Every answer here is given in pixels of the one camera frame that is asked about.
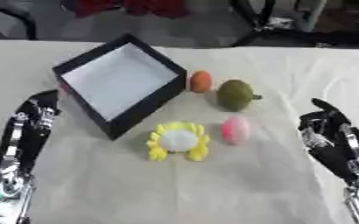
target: green fruit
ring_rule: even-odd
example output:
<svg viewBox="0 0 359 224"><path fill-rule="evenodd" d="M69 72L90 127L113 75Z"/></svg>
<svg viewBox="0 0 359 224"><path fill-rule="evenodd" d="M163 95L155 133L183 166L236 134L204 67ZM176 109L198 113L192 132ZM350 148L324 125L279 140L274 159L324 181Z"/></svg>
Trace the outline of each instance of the green fruit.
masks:
<svg viewBox="0 0 359 224"><path fill-rule="evenodd" d="M217 91L219 105L229 111L239 111L258 97L253 95L253 89L241 80L228 80Z"/></svg>

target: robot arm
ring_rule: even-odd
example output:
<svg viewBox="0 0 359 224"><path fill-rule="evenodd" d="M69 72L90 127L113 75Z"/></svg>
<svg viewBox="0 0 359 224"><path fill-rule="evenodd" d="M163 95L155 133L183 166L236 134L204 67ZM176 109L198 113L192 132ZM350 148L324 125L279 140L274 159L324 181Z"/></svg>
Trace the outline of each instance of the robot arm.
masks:
<svg viewBox="0 0 359 224"><path fill-rule="evenodd" d="M347 183L346 204L359 224L359 129L337 108L313 99L321 111L303 115L301 131L309 154Z"/></svg>
<svg viewBox="0 0 359 224"><path fill-rule="evenodd" d="M35 190L31 174L50 135L57 108L57 91L31 96L7 122L0 143L0 223L26 224Z"/></svg>

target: orange ball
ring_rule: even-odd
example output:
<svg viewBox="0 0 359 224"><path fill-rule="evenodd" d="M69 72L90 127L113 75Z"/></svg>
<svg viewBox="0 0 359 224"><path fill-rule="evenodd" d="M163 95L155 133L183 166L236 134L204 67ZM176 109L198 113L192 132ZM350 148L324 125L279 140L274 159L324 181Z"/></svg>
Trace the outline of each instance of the orange ball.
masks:
<svg viewBox="0 0 359 224"><path fill-rule="evenodd" d="M206 71L197 71L190 78L190 90L196 93L204 93L211 90L211 74Z"/></svg>

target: pink toy fruit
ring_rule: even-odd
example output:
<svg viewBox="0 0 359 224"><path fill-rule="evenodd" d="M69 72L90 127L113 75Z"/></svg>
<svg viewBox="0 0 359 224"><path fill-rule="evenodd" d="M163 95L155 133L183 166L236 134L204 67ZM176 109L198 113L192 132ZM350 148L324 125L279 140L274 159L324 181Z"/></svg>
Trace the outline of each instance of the pink toy fruit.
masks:
<svg viewBox="0 0 359 224"><path fill-rule="evenodd" d="M232 116L222 125L222 137L228 144L241 144L249 134L249 123L240 116Z"/></svg>

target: plush toy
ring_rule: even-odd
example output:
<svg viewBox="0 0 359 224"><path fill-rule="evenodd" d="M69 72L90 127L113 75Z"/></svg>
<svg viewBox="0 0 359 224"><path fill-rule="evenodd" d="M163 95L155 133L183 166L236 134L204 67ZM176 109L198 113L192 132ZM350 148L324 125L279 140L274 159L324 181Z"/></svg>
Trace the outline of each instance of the plush toy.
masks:
<svg viewBox="0 0 359 224"><path fill-rule="evenodd" d="M209 141L202 125L191 122L159 124L147 142L149 159L162 161L166 159L167 152L184 152L189 159L201 161L208 154Z"/></svg>
<svg viewBox="0 0 359 224"><path fill-rule="evenodd" d="M228 80L218 89L218 103L229 111L239 111L246 108L252 100L259 100L260 95L254 95L248 83L241 80Z"/></svg>
<svg viewBox="0 0 359 224"><path fill-rule="evenodd" d="M206 71L198 71L190 79L190 90L195 93L204 93L211 90L211 74Z"/></svg>
<svg viewBox="0 0 359 224"><path fill-rule="evenodd" d="M240 116L232 116L222 125L222 137L228 144L239 145L249 134L249 123Z"/></svg>

